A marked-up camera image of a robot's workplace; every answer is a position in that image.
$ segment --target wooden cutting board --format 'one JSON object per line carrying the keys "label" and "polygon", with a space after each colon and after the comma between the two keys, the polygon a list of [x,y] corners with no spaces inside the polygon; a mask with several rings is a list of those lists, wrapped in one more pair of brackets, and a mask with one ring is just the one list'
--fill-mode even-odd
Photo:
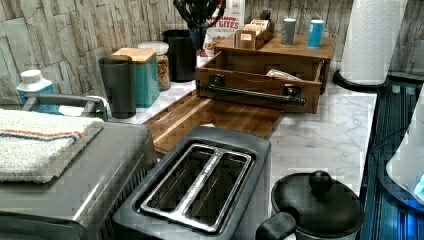
{"label": "wooden cutting board", "polygon": [[200,125],[213,124],[269,138],[282,116],[279,110],[202,98],[193,91],[145,124],[150,128],[156,151],[166,154]]}

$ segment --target striped towel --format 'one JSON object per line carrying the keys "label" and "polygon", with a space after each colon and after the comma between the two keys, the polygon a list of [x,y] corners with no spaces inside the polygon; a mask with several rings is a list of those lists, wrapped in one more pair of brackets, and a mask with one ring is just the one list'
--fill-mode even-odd
{"label": "striped towel", "polygon": [[59,177],[103,125],[97,118],[0,109],[0,181]]}

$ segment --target paper towel roll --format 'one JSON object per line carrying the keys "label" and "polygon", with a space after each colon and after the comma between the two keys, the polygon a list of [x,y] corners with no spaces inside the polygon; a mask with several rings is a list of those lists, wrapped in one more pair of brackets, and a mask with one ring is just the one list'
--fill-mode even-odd
{"label": "paper towel roll", "polygon": [[355,0],[340,74],[361,85],[384,83],[407,0]]}

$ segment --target toaster slot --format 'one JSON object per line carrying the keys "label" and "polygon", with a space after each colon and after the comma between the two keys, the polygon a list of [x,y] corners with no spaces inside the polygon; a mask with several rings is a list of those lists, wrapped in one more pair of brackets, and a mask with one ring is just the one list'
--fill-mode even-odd
{"label": "toaster slot", "polygon": [[214,152],[198,145],[190,148],[153,191],[146,205],[162,212],[174,211]]}
{"label": "toaster slot", "polygon": [[185,216],[219,227],[250,165],[249,157],[224,153]]}

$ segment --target black pot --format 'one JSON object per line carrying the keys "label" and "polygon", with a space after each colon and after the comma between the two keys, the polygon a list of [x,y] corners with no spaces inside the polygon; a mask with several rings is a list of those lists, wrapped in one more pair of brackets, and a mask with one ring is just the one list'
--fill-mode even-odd
{"label": "black pot", "polygon": [[274,216],[256,231],[256,239],[355,239],[364,221],[356,194],[324,171],[280,179],[271,194]]}

